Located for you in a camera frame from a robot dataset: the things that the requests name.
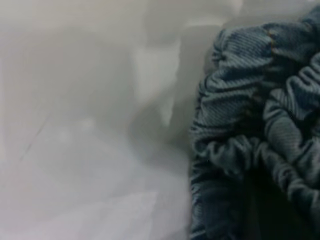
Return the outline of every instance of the ruffled fabric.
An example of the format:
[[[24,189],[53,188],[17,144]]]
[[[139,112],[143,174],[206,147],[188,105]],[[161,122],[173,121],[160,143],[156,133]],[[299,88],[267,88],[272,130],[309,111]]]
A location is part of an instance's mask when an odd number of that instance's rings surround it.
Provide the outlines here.
[[[263,167],[320,237],[320,7],[223,30],[198,88],[192,240],[240,240],[244,177]]]

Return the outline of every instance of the gathered denim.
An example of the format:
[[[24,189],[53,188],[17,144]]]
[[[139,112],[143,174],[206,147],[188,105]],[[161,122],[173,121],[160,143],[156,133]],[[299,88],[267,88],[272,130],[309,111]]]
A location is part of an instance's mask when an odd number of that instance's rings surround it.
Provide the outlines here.
[[[189,130],[192,240],[245,239],[244,178],[258,168],[320,238],[319,50],[320,6],[218,35]]]

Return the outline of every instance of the white sheet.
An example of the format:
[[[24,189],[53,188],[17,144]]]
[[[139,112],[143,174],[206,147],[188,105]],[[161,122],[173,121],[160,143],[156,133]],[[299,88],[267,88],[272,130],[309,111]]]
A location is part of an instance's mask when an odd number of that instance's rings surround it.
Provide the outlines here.
[[[0,239],[188,239],[186,130],[214,36],[313,4],[2,0]]]

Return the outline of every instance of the fabric fold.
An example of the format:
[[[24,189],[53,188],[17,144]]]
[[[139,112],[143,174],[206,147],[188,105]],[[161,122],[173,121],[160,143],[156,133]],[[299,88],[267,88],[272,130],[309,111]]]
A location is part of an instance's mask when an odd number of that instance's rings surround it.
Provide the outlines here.
[[[296,23],[225,29],[215,40],[212,61],[217,70],[199,84],[189,131],[196,156],[191,176],[192,204],[198,209],[194,222],[202,226],[202,234],[192,230],[202,238],[192,239],[243,239],[238,231],[243,195],[234,186],[242,189],[245,174],[258,167],[320,237],[319,28],[316,7]],[[226,179],[226,190],[219,192]],[[213,204],[222,204],[216,201],[219,194],[228,196],[228,191],[234,191],[239,204],[221,197],[230,209],[213,211]],[[212,213],[230,211],[236,221],[223,217],[217,223]]]

